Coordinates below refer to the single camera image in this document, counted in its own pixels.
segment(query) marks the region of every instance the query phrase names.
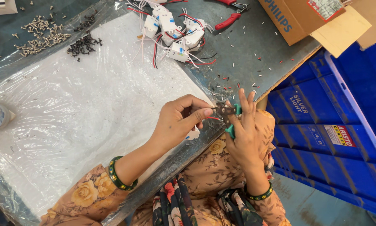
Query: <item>green bangle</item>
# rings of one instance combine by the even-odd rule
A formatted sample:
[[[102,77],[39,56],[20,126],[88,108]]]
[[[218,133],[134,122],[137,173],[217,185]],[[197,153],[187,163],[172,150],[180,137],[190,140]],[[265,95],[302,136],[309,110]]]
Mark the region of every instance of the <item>green bangle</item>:
[[[124,190],[124,191],[130,191],[136,187],[138,184],[138,179],[136,179],[133,183],[132,186],[127,186],[121,182],[121,180],[118,178],[117,174],[115,173],[114,165],[115,161],[118,159],[122,158],[123,156],[117,156],[111,159],[110,165],[108,166],[108,172],[110,173],[110,179],[112,182],[117,186],[117,188]]]
[[[244,191],[247,195],[247,197],[251,200],[256,200],[256,201],[259,201],[259,200],[263,200],[263,199],[266,199],[267,197],[269,197],[271,195],[271,193],[273,192],[273,186],[271,185],[271,182],[269,181],[269,189],[267,190],[267,192],[265,192],[264,194],[262,195],[258,195],[258,196],[253,196],[253,195],[250,195],[248,192],[247,192],[247,185],[245,185],[244,187]]]

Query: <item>woman's left hand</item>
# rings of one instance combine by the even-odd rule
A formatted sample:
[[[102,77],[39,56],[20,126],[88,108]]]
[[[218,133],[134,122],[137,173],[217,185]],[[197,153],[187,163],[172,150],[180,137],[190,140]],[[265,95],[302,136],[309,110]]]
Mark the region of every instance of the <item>woman's left hand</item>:
[[[181,143],[195,125],[203,128],[202,120],[213,113],[212,106],[191,94],[167,102],[160,111],[155,131],[148,141],[167,152]]]

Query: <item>woman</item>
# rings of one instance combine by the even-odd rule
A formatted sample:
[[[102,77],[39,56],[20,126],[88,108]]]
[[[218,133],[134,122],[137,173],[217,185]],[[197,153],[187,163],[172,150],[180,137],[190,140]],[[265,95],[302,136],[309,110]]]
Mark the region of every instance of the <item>woman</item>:
[[[268,180],[273,167],[270,152],[275,148],[271,144],[274,118],[256,110],[254,96],[251,92],[246,98],[239,90],[241,121],[229,116],[236,139],[220,136],[135,211],[132,225],[291,225]],[[109,167],[92,169],[41,217],[40,225],[100,226],[151,164],[183,141],[195,125],[203,127],[202,120],[213,113],[211,107],[192,95],[166,103],[148,142],[115,157]]]

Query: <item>floor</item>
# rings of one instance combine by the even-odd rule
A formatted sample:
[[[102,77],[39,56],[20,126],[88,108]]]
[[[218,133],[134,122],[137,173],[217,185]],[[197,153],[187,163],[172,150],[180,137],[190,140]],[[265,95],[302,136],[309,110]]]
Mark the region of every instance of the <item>floor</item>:
[[[367,211],[275,173],[273,188],[293,226],[375,226]]]

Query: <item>plastic sheet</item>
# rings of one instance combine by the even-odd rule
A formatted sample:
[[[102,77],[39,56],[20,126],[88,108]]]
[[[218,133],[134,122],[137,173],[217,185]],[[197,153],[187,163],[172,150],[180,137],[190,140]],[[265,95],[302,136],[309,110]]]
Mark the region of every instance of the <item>plastic sheet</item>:
[[[103,46],[80,55],[80,62],[66,54],[65,46],[81,33],[31,58],[20,59],[17,51],[0,62],[0,103],[17,115],[0,130],[0,207],[21,225],[37,225],[91,168],[107,165],[113,156],[147,141],[167,101],[193,94],[211,102],[206,89],[174,60],[166,58],[158,62],[158,70],[153,68],[153,43],[145,42],[144,63],[140,55],[131,62],[140,45],[135,42],[139,21],[120,2],[101,1],[65,29],[73,30],[93,8],[99,13],[91,35],[100,37]],[[200,138],[171,150],[141,181],[152,172],[170,176],[180,170],[215,138],[218,128],[220,124],[206,124]],[[173,160],[180,150],[185,150],[181,162]],[[161,180],[149,177],[146,189],[157,189]],[[145,198],[140,195],[133,205]],[[119,221],[121,215],[112,218]]]

